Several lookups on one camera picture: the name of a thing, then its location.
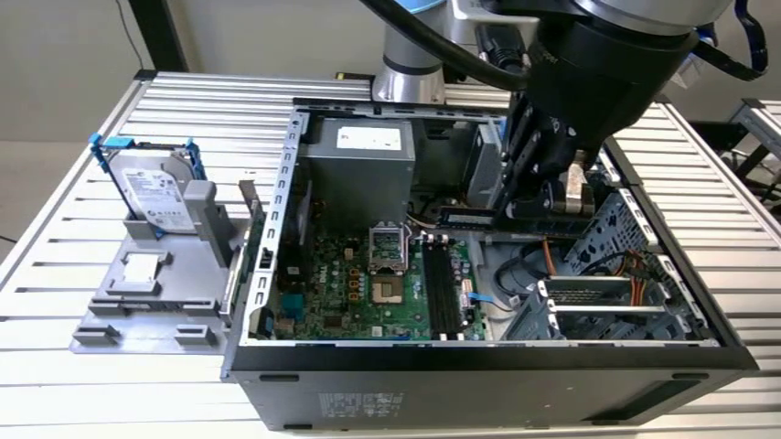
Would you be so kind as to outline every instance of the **metal chassis frame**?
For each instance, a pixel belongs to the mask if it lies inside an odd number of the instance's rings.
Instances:
[[[293,112],[291,124],[288,126],[288,135],[285,137],[283,148],[283,161],[280,164],[280,173],[283,169],[292,170],[295,165],[295,151],[299,138],[307,124],[308,113],[327,114],[329,116],[384,116],[387,117],[409,117],[416,111],[420,116],[427,113],[432,117],[460,116],[462,119],[484,122],[484,119],[475,119],[475,116],[483,111],[476,109],[459,109],[452,107],[427,106],[419,108],[417,105],[408,104],[372,104],[365,102],[337,102],[329,103],[312,100],[293,100],[299,111]],[[622,180],[630,182],[627,189],[636,200],[642,211],[646,214],[650,225],[660,239],[662,248],[670,255],[678,271],[687,284],[694,297],[698,300],[700,309],[706,313],[711,328],[715,331],[715,338],[721,344],[718,348],[675,349],[675,348],[647,348],[632,346],[627,343],[626,348],[612,346],[594,346],[590,348],[566,347],[566,344],[556,345],[556,342],[544,343],[512,343],[511,347],[504,346],[480,346],[470,345],[468,342],[447,342],[439,346],[436,342],[427,343],[416,348],[387,349],[359,345],[336,346],[336,343],[323,345],[293,346],[293,343],[263,343],[248,339],[243,327],[237,329],[239,334],[233,332],[235,348],[229,348],[225,353],[225,362],[223,364],[223,376],[225,379],[236,379],[243,382],[245,390],[252,398],[249,389],[257,391],[257,385],[263,386],[261,381],[276,380],[277,377],[285,377],[284,381],[293,385],[300,376],[317,374],[317,372],[349,374],[355,371],[373,372],[377,377],[387,372],[404,372],[417,374],[421,372],[443,371],[487,371],[487,370],[547,370],[556,374],[564,370],[578,369],[616,369],[630,370],[638,374],[638,379],[648,370],[664,370],[670,373],[672,380],[676,377],[696,377],[700,380],[696,385],[678,393],[672,398],[656,403],[652,407],[636,413],[626,420],[583,420],[583,424],[638,424],[648,421],[654,417],[668,412],[682,403],[703,396],[707,392],[719,388],[729,382],[743,377],[750,370],[757,369],[757,363],[751,358],[739,338],[737,337],[726,317],[721,314],[715,305],[712,296],[703,287],[702,279],[691,268],[688,258],[680,250],[676,241],[670,233],[660,214],[656,212],[652,203],[650,203],[646,192],[640,185],[632,184],[631,180],[636,174],[628,165],[628,160],[616,148],[607,147],[607,151],[614,160],[615,167],[620,174]],[[251,290],[248,292],[248,303],[253,304],[253,309],[260,309],[268,300],[268,288],[273,279],[276,232],[281,225],[284,206],[287,204],[287,190],[284,185],[276,188],[275,201],[272,203],[269,220],[265,222],[263,232],[261,255],[265,253],[271,257],[271,263],[263,264],[260,261],[252,280]],[[248,324],[249,312],[244,314],[244,327]],[[528,349],[543,349],[546,355],[528,355]],[[708,371],[729,370],[729,378],[723,375],[721,378],[710,378]],[[312,428],[312,425],[289,425],[284,428]]]

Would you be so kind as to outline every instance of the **black cable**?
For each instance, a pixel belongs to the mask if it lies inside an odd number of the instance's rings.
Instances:
[[[612,261],[618,256],[623,256],[626,257],[634,257],[636,258],[636,256],[634,256],[631,253],[628,252],[616,252],[616,253],[610,253],[607,256],[604,256],[603,258],[598,259],[596,261],[591,262],[586,268],[583,270],[580,270],[580,273],[578,274],[578,276],[583,276],[590,274],[590,271],[594,270],[595,268],[600,268],[602,264],[606,262]]]
[[[126,29],[126,23],[124,21],[124,11],[121,10],[120,0],[113,0],[113,1],[117,4],[117,8],[120,10],[120,20],[121,20],[121,27],[124,28],[124,35],[126,36],[126,40],[130,43],[130,48],[133,48],[134,57],[137,58],[138,68],[142,70],[144,69],[144,61],[141,60],[141,56],[137,53],[137,48],[134,47],[134,42],[133,42],[133,39],[130,38],[130,31]]]
[[[558,247],[560,245],[563,245],[562,242],[559,241],[550,241],[548,245],[551,247]],[[526,261],[526,258],[535,252],[542,251],[542,241],[536,241],[532,242],[531,244],[524,245],[523,247],[519,248],[518,251],[518,256],[511,257],[510,259],[507,259],[504,262],[502,262],[502,265],[499,265],[499,267],[496,268],[496,270],[492,272],[492,283],[496,286],[496,289],[504,293],[506,295],[519,295],[522,297],[528,296],[528,292],[527,291],[514,291],[510,290],[503,284],[502,284],[502,274],[504,273],[504,271],[510,270],[510,268],[512,267],[512,265],[519,264],[520,267],[523,268],[523,270],[526,270],[526,272],[528,273],[528,275],[536,279],[536,280],[542,280],[546,279],[548,277],[548,273],[543,273],[539,270],[536,270],[531,264],[528,263],[528,261]],[[515,281],[515,283],[518,284],[518,286],[520,288],[523,288],[523,285],[520,284],[520,282],[518,281],[518,279],[515,279],[515,276],[512,276],[512,280]]]
[[[527,70],[514,74],[490,65],[427,27],[396,2],[389,0],[360,2],[389,27],[462,74],[503,90],[518,91],[526,88]]]
[[[747,13],[747,0],[735,0],[734,15],[743,27],[751,54],[751,67],[735,61],[726,53],[699,41],[692,50],[704,62],[738,80],[755,80],[767,71],[767,43],[759,21]]]
[[[499,304],[496,304],[496,303],[495,303],[495,302],[492,302],[492,301],[482,300],[479,303],[480,303],[480,304],[488,304],[488,305],[494,305],[496,308],[499,308],[499,311],[504,311],[506,313],[511,313],[511,312],[512,312],[512,310],[511,310],[511,309],[507,309],[507,308],[504,308],[503,306],[500,306]]]

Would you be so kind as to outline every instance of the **metal slotted platform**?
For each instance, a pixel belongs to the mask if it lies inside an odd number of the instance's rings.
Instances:
[[[264,80],[161,73],[134,82],[101,127],[106,135],[194,137],[219,200],[247,215],[235,182],[269,194],[293,96],[368,98],[363,81]],[[447,90],[451,104],[506,106],[507,93]],[[726,173],[674,109],[655,104],[616,135],[647,192],[757,358],[761,373],[638,428],[425,431],[317,437],[765,438],[781,436],[781,245],[778,225]],[[70,333],[124,236],[124,209],[86,152],[0,267],[0,426],[4,438],[260,437],[219,356],[74,355]]]

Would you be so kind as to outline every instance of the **blue drive bracket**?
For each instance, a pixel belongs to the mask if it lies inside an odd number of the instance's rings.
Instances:
[[[190,156],[192,174],[194,175],[194,178],[197,180],[205,180],[204,163],[200,161],[200,148],[192,141],[192,138],[186,139],[184,151],[186,151]]]
[[[110,182],[113,183],[113,187],[117,189],[117,192],[120,192],[120,197],[121,197],[121,201],[124,202],[124,206],[126,206],[126,211],[128,211],[128,216],[130,220],[137,220],[137,216],[134,215],[133,212],[133,208],[130,206],[130,202],[128,201],[125,195],[124,195],[124,191],[121,190],[121,186],[120,186],[120,182],[117,181],[116,176],[113,175],[113,172],[110,172],[110,166],[108,165],[108,161],[106,161],[106,157],[102,154],[102,145],[100,144],[100,140],[102,139],[102,135],[100,135],[98,133],[92,133],[92,135],[89,136],[89,151],[92,152],[92,156],[94,157],[94,160],[97,160],[97,165],[100,166],[100,168],[102,169],[102,172],[105,172],[108,174],[108,177],[110,178]]]

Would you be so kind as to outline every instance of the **wire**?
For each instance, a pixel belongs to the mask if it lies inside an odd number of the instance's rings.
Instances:
[[[550,257],[550,246],[547,245],[547,238],[542,239],[542,251],[546,255],[546,267],[547,267],[547,274],[551,276],[556,275],[556,267],[552,264],[552,258]]]
[[[615,253],[610,253],[607,256],[604,256],[603,258],[598,259],[596,261],[594,261],[592,263],[590,263],[586,268],[583,270],[580,270],[580,273],[578,274],[578,276],[590,274],[591,270],[594,270],[594,268],[599,268],[599,266],[606,263],[612,261],[616,257],[623,256],[626,257],[632,257],[632,258],[642,258],[642,256],[638,256],[635,254],[631,254],[630,252],[615,252]]]
[[[492,300],[478,300],[478,302],[480,304],[494,305],[499,309],[499,311],[504,311],[506,313],[511,313],[512,312],[511,309],[504,308],[503,306],[500,306],[499,304],[496,304]]]
[[[137,53],[137,48],[134,47],[134,42],[133,42],[133,39],[130,38],[130,31],[126,29],[126,22],[124,21],[124,11],[121,10],[120,0],[113,0],[113,2],[117,4],[117,9],[120,10],[120,20],[121,20],[121,27],[124,28],[124,35],[126,36],[126,40],[130,43],[130,48],[133,48],[134,57],[137,58],[138,68],[142,70],[144,69],[144,61],[141,60],[141,56]]]
[[[412,221],[415,224],[417,224],[423,229],[433,229],[436,227],[435,224],[429,224],[427,222],[420,221],[419,219],[416,219],[411,213],[405,213],[405,217],[409,221]]]
[[[646,294],[646,286],[647,286],[647,281],[643,281],[642,286],[639,288],[639,293],[636,294],[636,305],[640,306],[643,304],[643,296]]]
[[[634,282],[634,278],[630,278],[630,286],[631,286],[630,306],[634,306],[634,302],[636,301],[636,283]]]
[[[743,27],[747,39],[747,48],[751,55],[751,66],[735,61],[726,53],[714,48],[704,41],[699,41],[691,53],[707,64],[723,71],[738,80],[755,80],[767,71],[767,44],[759,21],[747,13],[747,0],[734,1],[734,16]]]
[[[526,88],[530,76],[527,70],[523,70],[520,74],[514,74],[494,67],[439,35],[396,2],[388,0],[360,1],[396,32],[443,60],[453,70],[499,89],[519,91]]]

